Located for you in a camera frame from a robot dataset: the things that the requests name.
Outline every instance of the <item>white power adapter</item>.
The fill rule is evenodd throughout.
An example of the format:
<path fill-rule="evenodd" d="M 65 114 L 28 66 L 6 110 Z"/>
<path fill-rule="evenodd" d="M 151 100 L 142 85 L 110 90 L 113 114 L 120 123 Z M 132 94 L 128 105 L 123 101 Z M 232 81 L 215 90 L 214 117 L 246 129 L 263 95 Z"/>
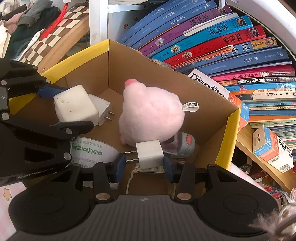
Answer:
<path fill-rule="evenodd" d="M 89 98 L 91 99 L 92 103 L 96 107 L 96 109 L 99 112 L 99 123 L 98 125 L 103 125 L 104 121 L 106 119 L 111 121 L 110 114 L 115 115 L 112 112 L 112 105 L 107 100 L 104 100 L 102 98 L 99 98 L 95 95 L 89 94 Z"/>
<path fill-rule="evenodd" d="M 138 162 L 141 170 L 163 165 L 163 150 L 159 140 L 136 143 L 136 148 L 136 151 L 125 153 L 137 153 L 138 155 L 137 159 L 126 160 L 127 163 Z"/>

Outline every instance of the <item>small box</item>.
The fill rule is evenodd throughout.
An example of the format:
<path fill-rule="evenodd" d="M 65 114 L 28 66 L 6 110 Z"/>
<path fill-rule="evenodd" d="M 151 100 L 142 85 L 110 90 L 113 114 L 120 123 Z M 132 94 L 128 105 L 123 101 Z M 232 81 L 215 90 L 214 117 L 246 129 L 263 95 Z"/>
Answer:
<path fill-rule="evenodd" d="M 293 168 L 292 150 L 264 125 L 253 133 L 253 153 L 281 173 Z"/>

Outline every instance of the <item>red book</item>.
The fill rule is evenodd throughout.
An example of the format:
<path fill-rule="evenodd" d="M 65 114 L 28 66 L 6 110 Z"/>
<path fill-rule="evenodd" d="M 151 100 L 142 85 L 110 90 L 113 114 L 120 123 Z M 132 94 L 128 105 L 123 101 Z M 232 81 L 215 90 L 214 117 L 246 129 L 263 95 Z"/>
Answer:
<path fill-rule="evenodd" d="M 286 64 L 236 71 L 232 73 L 216 75 L 211 78 L 215 81 L 224 81 L 270 76 L 295 76 L 295 69 L 291 64 Z"/>
<path fill-rule="evenodd" d="M 216 51 L 218 49 L 224 48 L 228 45 L 237 45 L 240 43 L 245 43 L 249 41 L 253 41 L 256 39 L 265 38 L 266 35 L 264 33 L 264 30 L 261 25 L 255 27 L 258 31 L 258 35 L 255 37 L 252 36 L 252 33 L 250 32 L 250 29 L 254 29 L 254 27 L 246 28 L 231 34 L 227 34 L 224 36 L 221 36 L 219 38 L 212 39 L 210 41 L 204 42 L 202 44 L 199 44 L 197 46 L 194 46 L 186 51 L 183 51 L 179 54 L 176 54 L 166 60 L 164 60 L 165 63 L 175 66 L 181 63 L 184 63 L 188 61 L 189 59 L 194 59 L 196 57 L 211 53 L 213 51 Z"/>

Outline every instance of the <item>wooden shelf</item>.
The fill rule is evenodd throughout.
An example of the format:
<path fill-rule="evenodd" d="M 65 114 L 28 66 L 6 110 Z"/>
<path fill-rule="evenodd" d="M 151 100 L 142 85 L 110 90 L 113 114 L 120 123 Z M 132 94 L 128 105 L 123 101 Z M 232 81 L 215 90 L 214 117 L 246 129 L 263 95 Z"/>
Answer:
<path fill-rule="evenodd" d="M 248 157 L 250 157 L 254 162 L 256 162 L 264 171 L 266 171 L 286 192 L 291 193 L 293 187 L 296 186 L 296 174 L 292 170 L 281 173 L 273 166 L 268 164 L 266 161 L 256 156 L 252 149 L 252 134 L 255 129 L 252 129 L 249 124 L 247 124 L 241 131 L 237 134 L 236 146 L 241 149 Z"/>

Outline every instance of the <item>cardboard box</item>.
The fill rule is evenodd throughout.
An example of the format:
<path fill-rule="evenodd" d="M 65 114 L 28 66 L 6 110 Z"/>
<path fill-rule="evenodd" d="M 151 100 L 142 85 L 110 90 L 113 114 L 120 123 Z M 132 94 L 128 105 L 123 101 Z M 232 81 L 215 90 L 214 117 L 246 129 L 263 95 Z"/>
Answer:
<path fill-rule="evenodd" d="M 127 79 L 134 78 L 146 86 L 175 93 L 183 104 L 197 102 L 200 109 L 194 113 L 186 112 L 181 128 L 181 131 L 193 135 L 196 141 L 194 154 L 188 161 L 201 168 L 206 168 L 209 163 L 217 163 L 226 169 L 230 166 L 239 125 L 238 107 L 201 83 L 152 62 L 136 50 L 105 40 L 63 60 L 42 75 L 59 86 L 70 88 L 81 84 L 88 94 L 111 102 L 115 113 L 112 121 L 95 126 L 83 136 L 107 143 L 119 152 L 135 150 L 122 145 L 119 139 L 118 121 Z M 10 110 L 35 122 L 58 122 L 53 100 L 42 99 L 35 94 L 12 99 Z M 125 194 L 134 167 L 132 164 L 126 166 L 119 194 Z M 196 186 L 196 195 L 199 196 L 204 184 Z M 170 191 L 171 185 L 165 174 L 137 173 L 129 186 L 131 195 L 168 194 Z"/>
<path fill-rule="evenodd" d="M 253 133 L 253 153 L 282 173 L 293 168 L 292 150 L 265 125 Z"/>

